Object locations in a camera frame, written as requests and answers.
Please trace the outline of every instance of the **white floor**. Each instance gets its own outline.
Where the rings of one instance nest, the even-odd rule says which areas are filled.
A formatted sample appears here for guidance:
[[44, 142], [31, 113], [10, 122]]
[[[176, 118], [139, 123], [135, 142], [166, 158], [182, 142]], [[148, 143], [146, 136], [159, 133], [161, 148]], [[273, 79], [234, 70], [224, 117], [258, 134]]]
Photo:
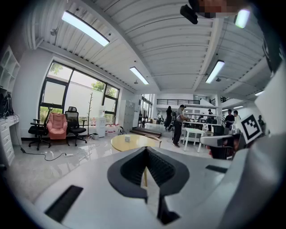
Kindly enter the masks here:
[[[187, 151], [184, 152], [184, 146], [181, 143], [180, 148], [174, 147], [172, 145], [172, 133], [165, 131], [163, 125], [158, 124], [146, 124], [146, 128], [157, 130], [162, 133], [161, 148], [171, 150], [178, 153], [188, 154], [197, 157], [210, 157], [208, 155], [208, 150], [201, 148], [201, 152], [197, 153], [198, 143], [193, 146], [192, 142], [188, 143]], [[69, 141], [70, 146], [63, 142], [53, 142], [52, 146], [48, 148], [47, 145], [42, 144], [40, 150], [36, 150], [36, 145], [28, 147], [29, 142], [23, 141], [23, 149], [27, 153], [42, 153], [46, 154], [46, 159], [51, 160], [58, 157], [61, 153], [78, 153], [78, 151], [83, 152], [91, 149], [91, 154], [77, 154], [73, 157], [65, 157], [62, 155], [54, 161], [45, 161], [44, 156], [41, 155], [28, 155], [24, 154], [20, 147], [14, 146], [15, 159], [13, 160], [11, 167], [6, 171], [6, 178], [8, 184], [12, 190], [20, 195], [23, 195], [31, 202], [35, 199], [51, 184], [56, 182], [58, 179], [64, 175], [71, 172], [76, 167], [88, 163], [90, 160], [96, 160], [100, 157], [107, 157], [111, 154], [120, 153], [111, 146], [111, 137], [103, 137], [99, 140], [91, 140], [90, 144], [94, 146], [89, 147], [89, 143], [83, 141], [78, 141], [77, 146], [74, 146], [74, 140]], [[148, 205], [150, 209], [156, 214], [157, 211], [157, 197], [159, 196], [159, 188], [155, 181], [152, 179], [150, 173], [148, 174], [148, 187], [146, 187], [148, 192]]]

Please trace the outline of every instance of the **round table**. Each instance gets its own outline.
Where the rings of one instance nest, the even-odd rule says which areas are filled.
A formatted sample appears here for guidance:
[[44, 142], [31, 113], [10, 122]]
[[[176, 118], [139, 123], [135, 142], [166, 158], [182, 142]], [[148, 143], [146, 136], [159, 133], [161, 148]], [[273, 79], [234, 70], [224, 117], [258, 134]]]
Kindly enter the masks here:
[[[144, 146], [156, 146], [155, 140], [147, 138], [145, 136], [128, 134], [130, 136], [130, 142], [125, 141], [125, 134], [118, 135], [111, 139], [111, 145], [118, 151], [126, 151], [130, 149], [140, 148]], [[147, 186], [147, 170], [144, 170], [145, 186]]]

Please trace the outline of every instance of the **ceiling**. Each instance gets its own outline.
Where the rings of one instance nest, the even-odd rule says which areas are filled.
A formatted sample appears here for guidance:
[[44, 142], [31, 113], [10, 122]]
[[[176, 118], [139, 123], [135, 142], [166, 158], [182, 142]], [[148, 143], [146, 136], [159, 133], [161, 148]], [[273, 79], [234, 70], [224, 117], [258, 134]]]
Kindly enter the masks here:
[[[34, 7], [30, 32], [35, 40], [43, 38], [40, 47], [57, 47], [80, 57], [136, 93], [219, 91], [246, 98], [263, 89], [270, 79], [267, 65], [252, 74], [264, 58], [263, 33], [255, 17], [251, 15], [244, 29], [234, 25], [234, 17], [199, 18], [198, 24], [193, 25], [180, 14], [180, 7], [186, 3], [187, 0], [46, 0]], [[103, 47], [62, 21], [65, 10], [97, 29], [110, 43]], [[52, 36], [50, 30], [57, 28], [57, 35]], [[225, 61], [219, 73], [221, 81], [207, 84], [204, 75], [210, 74], [218, 59]], [[133, 66], [149, 85], [129, 70]]]

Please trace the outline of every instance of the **coat rack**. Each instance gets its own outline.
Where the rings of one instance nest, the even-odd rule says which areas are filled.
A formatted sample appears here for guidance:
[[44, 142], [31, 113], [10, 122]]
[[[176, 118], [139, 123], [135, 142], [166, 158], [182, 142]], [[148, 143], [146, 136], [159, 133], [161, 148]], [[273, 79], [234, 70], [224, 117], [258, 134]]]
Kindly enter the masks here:
[[90, 101], [88, 102], [89, 103], [89, 110], [88, 110], [88, 134], [87, 134], [87, 137], [89, 137], [89, 113], [91, 111], [91, 107], [90, 107], [90, 104], [91, 104], [91, 101], [93, 100], [93, 93], [90, 94]]

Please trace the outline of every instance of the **pink chair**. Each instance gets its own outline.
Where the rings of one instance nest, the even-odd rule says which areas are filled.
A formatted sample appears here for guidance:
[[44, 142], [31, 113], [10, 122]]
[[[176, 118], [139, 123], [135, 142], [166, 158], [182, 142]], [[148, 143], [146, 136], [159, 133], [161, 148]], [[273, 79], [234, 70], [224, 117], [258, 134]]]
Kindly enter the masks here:
[[46, 127], [49, 130], [50, 139], [66, 139], [67, 119], [65, 114], [50, 113]]

